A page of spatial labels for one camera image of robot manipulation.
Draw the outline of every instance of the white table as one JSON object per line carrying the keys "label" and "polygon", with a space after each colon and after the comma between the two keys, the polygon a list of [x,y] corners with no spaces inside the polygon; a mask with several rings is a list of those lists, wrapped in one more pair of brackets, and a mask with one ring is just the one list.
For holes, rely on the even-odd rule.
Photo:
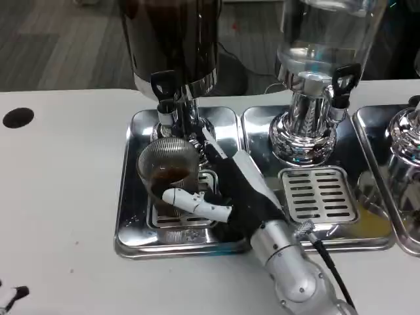
{"label": "white table", "polygon": [[[403,103],[415,93],[420,81],[363,82],[351,110]],[[286,104],[290,95],[200,104],[241,114],[254,105]],[[124,90],[0,94],[0,117],[23,106],[35,112],[29,125],[0,125],[0,279],[31,289],[11,314],[282,313],[252,253],[150,261],[114,253],[126,128],[153,101]],[[418,314],[420,262],[397,245],[333,258],[361,315]]]}

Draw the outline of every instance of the clear plastic tank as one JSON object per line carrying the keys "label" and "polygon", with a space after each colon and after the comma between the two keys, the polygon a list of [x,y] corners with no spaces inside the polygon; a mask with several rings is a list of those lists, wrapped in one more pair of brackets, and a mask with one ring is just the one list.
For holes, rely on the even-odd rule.
{"label": "clear plastic tank", "polygon": [[364,69],[387,0],[285,0],[278,59],[294,75],[329,83],[334,69]]}

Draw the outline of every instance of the gray carpet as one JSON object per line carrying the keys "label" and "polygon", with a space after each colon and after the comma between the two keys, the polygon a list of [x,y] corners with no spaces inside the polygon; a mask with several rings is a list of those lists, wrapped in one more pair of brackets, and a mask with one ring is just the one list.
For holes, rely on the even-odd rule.
{"label": "gray carpet", "polygon": [[[220,42],[250,71],[247,94],[274,74],[281,3],[223,6]],[[0,91],[135,89],[115,0],[0,0]]]}

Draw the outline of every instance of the robotic hand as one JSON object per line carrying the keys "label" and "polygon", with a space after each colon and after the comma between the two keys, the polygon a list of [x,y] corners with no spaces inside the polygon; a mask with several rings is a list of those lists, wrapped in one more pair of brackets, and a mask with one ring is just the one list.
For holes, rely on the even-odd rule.
{"label": "robotic hand", "polygon": [[0,315],[5,315],[11,310],[14,302],[28,294],[28,287],[2,287],[0,282]]}
{"label": "robotic hand", "polygon": [[[227,222],[244,233],[274,279],[277,297],[287,314],[357,315],[353,307],[337,298],[326,274],[305,255],[251,156],[242,150],[229,158],[206,128],[202,132],[220,192],[231,198],[232,206],[212,204],[203,192],[193,195],[180,188],[164,191],[162,199],[187,212]],[[325,248],[316,246],[320,241],[311,229],[307,235],[318,251],[326,253]]]}

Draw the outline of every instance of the drip tray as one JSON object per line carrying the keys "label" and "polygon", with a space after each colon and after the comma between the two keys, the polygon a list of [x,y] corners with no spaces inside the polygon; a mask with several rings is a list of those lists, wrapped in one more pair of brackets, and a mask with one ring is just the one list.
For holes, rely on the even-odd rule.
{"label": "drip tray", "polygon": [[[290,169],[272,153],[268,139],[271,121],[288,108],[252,107],[243,113],[241,122],[245,149],[280,203],[287,205],[285,212],[292,224],[313,220],[314,233],[332,251],[391,247],[394,238],[385,211],[363,199],[361,189],[366,187],[360,186],[359,177],[366,172],[370,179],[371,174],[350,119],[347,117],[337,127],[337,143],[325,163],[328,166]],[[313,250],[309,241],[301,243],[306,250]]]}
{"label": "drip tray", "polygon": [[347,186],[346,172],[340,167],[284,169],[282,180],[286,206],[297,223],[348,223],[358,218]]}
{"label": "drip tray", "polygon": [[[240,121],[225,107],[199,108],[201,117],[214,126],[218,144],[227,156],[243,148]],[[115,252],[130,259],[166,258],[189,255],[225,255],[249,248],[242,235],[227,224],[196,217],[176,209],[171,216],[160,215],[150,203],[137,174],[137,159],[150,143],[158,123],[156,110],[137,113],[127,131],[127,142],[117,224]],[[211,169],[200,171],[199,189],[217,190],[217,176]]]}

